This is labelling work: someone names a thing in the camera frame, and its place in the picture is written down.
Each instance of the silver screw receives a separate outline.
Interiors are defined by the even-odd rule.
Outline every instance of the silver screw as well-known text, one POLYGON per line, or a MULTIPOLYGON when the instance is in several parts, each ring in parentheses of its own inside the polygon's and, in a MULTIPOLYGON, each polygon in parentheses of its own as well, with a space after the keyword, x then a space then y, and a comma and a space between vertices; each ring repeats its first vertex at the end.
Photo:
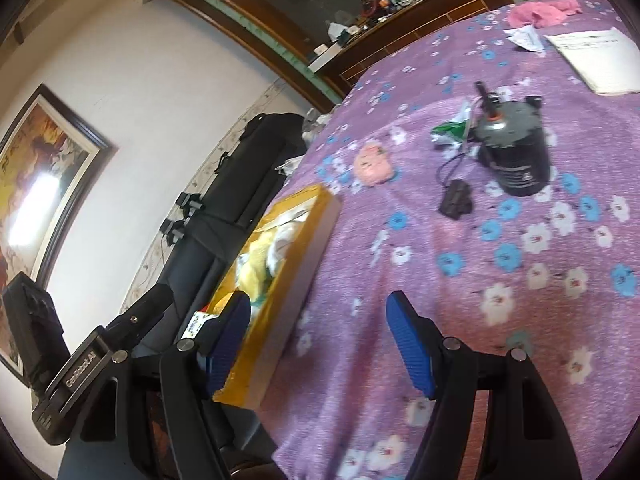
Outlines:
POLYGON ((126 361, 127 357, 129 357, 129 354, 126 350, 118 350, 113 353, 113 355, 111 356, 111 360, 116 364, 120 364, 126 361))
POLYGON ((187 352, 196 346, 196 343, 193 342, 193 339, 186 337, 184 339, 180 339, 180 341, 176 343, 176 346, 180 352, 187 352))
POLYGON ((455 337, 446 337, 442 344, 447 350, 460 350, 460 347, 462 346, 460 339, 455 337))
POLYGON ((527 353, 522 348, 514 348, 511 350, 511 357, 522 362, 527 358, 527 353))

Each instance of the purple floral bedsheet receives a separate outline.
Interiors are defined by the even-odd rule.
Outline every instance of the purple floral bedsheet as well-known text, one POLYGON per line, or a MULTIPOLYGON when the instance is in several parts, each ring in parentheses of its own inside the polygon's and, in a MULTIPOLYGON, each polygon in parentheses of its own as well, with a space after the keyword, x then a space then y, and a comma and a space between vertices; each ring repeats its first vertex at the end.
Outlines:
MULTIPOLYGON (((617 27, 611 5, 540 30, 617 27)), ((291 479, 401 479, 433 403, 412 387, 385 322, 404 290, 417 311, 471 348, 533 358, 586 480, 620 447, 640 413, 640 95, 593 94, 548 41, 506 40, 508 7, 449 25, 371 67, 281 195, 324 182, 344 206, 297 328, 259 415, 291 479), (430 130, 452 118, 482 79, 505 97, 545 99, 552 182, 532 197, 504 195, 467 160, 474 212, 437 211, 430 130), (366 140, 390 153, 395 177, 363 187, 351 172, 366 140)), ((479 396, 461 479, 482 439, 479 396)))

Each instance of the painting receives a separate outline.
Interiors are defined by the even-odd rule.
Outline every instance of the painting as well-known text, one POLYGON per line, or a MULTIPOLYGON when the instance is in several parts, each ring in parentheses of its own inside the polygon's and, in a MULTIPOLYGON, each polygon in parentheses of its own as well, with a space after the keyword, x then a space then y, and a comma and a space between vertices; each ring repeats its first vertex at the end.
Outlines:
MULTIPOLYGON (((29 98, 0 142, 0 290, 20 271, 46 285, 73 214, 110 149, 46 86, 29 98)), ((0 360, 25 382, 1 300, 0 360)))

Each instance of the blue gripper pad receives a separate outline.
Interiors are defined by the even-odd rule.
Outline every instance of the blue gripper pad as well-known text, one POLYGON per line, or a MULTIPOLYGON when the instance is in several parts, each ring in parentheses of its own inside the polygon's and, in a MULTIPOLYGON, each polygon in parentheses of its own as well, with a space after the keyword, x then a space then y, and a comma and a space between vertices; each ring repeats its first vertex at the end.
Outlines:
POLYGON ((207 321, 223 325, 222 334, 213 350, 206 356, 207 394, 212 396, 221 389, 231 371, 236 355, 242 345, 244 334, 251 317, 251 303, 245 293, 234 293, 220 314, 220 317, 207 321))
POLYGON ((431 372, 431 357, 420 341, 416 314, 402 292, 392 292, 386 298, 386 322, 396 340, 404 366, 414 387, 425 397, 433 399, 436 383, 431 372))

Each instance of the pink object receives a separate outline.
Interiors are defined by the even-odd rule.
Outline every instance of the pink object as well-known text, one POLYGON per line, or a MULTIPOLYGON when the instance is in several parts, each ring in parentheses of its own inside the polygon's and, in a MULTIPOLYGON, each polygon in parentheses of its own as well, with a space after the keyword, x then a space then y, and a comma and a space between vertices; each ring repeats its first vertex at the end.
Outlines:
POLYGON ((365 186, 382 184, 394 176, 386 151, 375 142, 366 143, 353 161, 353 173, 365 186))
POLYGON ((535 28, 544 28, 560 25, 568 16, 578 12, 582 12, 582 9, 576 0, 525 2, 513 7, 507 20, 513 28, 520 28, 529 24, 535 28))

